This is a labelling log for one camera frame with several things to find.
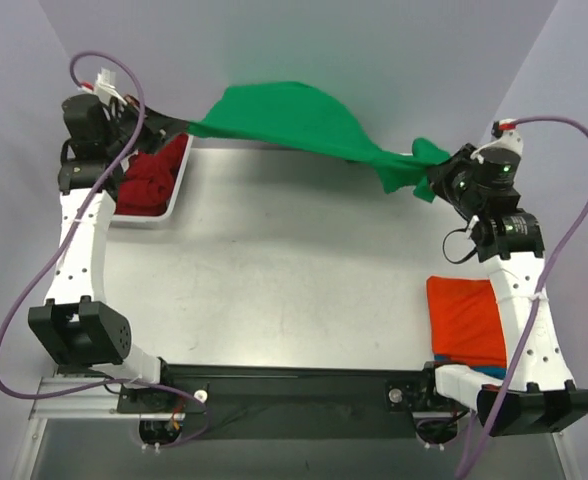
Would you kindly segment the green t shirt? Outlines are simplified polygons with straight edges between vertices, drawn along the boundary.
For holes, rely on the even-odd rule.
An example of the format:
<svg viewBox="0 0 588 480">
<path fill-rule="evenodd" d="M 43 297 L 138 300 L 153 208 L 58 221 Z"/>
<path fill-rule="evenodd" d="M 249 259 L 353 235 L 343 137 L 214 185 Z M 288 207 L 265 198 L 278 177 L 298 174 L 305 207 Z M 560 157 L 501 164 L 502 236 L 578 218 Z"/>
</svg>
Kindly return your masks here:
<svg viewBox="0 0 588 480">
<path fill-rule="evenodd" d="M 411 187 L 420 200 L 432 202 L 427 169 L 450 154 L 418 137 L 409 153 L 385 150 L 339 100 L 300 82 L 267 82 L 228 87 L 188 132 L 200 138 L 251 140 L 341 158 L 372 167 L 385 193 Z"/>
</svg>

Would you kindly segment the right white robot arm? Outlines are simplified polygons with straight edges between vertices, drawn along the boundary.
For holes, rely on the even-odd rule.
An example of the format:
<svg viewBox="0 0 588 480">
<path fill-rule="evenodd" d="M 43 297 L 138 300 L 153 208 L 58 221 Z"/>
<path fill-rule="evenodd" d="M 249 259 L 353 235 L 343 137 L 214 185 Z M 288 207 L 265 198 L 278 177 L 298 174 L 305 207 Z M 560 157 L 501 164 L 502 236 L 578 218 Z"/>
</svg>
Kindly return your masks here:
<svg viewBox="0 0 588 480">
<path fill-rule="evenodd" d="M 519 141 L 466 144 L 428 170 L 432 191 L 467 223 L 498 306 L 508 368 L 498 380 L 448 361 L 419 380 L 417 395 L 429 408 L 450 399 L 469 408 L 492 437 L 556 433 L 588 414 L 588 389 L 576 386 L 556 336 L 539 222 L 518 205 L 521 155 Z"/>
</svg>

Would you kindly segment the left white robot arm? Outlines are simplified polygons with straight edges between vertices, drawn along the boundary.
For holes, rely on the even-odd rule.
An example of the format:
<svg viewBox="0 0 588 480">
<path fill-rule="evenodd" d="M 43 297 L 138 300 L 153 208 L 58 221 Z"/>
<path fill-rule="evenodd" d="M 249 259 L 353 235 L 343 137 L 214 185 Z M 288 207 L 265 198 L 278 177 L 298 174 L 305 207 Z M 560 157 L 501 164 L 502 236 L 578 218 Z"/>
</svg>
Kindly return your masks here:
<svg viewBox="0 0 588 480">
<path fill-rule="evenodd" d="M 43 305 L 28 312 L 28 325 L 62 370 L 121 378 L 141 387 L 151 410 L 165 411 L 177 389 L 163 378 L 163 360 L 134 344 L 127 318 L 105 295 L 107 233 L 124 180 L 122 167 L 109 166 L 120 152 L 159 152 L 187 123 L 156 111 L 139 120 L 135 99 L 102 102 L 90 93 L 66 99 L 62 112 L 69 132 L 58 173 L 63 253 Z"/>
</svg>

